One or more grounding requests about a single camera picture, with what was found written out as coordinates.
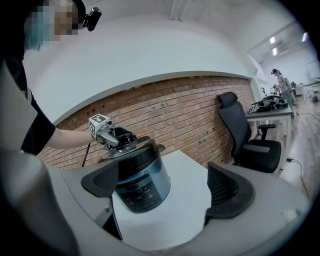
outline office chair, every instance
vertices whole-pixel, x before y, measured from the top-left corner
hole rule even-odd
[[[218,114],[229,130],[233,147],[231,156],[236,165],[252,170],[273,173],[280,161],[281,143],[275,140],[266,140],[268,129],[275,128],[275,124],[263,124],[261,139],[251,139],[251,128],[246,114],[238,97],[233,92],[226,92],[217,96],[222,103]]]

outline chair headrest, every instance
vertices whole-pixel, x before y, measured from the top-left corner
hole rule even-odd
[[[218,100],[222,103],[222,108],[228,107],[237,102],[238,96],[231,91],[217,95]]]

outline person wearing black cap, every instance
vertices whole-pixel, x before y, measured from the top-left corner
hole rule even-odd
[[[86,8],[81,0],[22,0],[16,6],[5,26],[4,60],[17,86],[37,111],[21,149],[37,155],[45,147],[70,149],[95,141],[88,131],[70,131],[56,128],[38,106],[27,87],[23,66],[25,51],[40,51],[49,41],[60,40],[61,35],[70,35],[82,27]]]
[[[272,69],[271,74],[274,75],[277,78],[278,85],[275,87],[277,90],[281,89],[282,91],[282,97],[285,99],[285,101],[288,103],[292,111],[294,112],[294,105],[292,102],[292,98],[290,95],[290,90],[287,86],[286,80],[284,76],[281,74],[281,72],[278,69]]]

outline ceiling light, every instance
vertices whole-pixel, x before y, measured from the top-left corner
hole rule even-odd
[[[305,32],[302,36],[302,42],[306,41],[308,39],[308,32]]]

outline whiteboard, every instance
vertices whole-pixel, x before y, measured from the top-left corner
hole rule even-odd
[[[306,64],[306,69],[308,70],[310,79],[320,78],[320,67],[318,61]]]

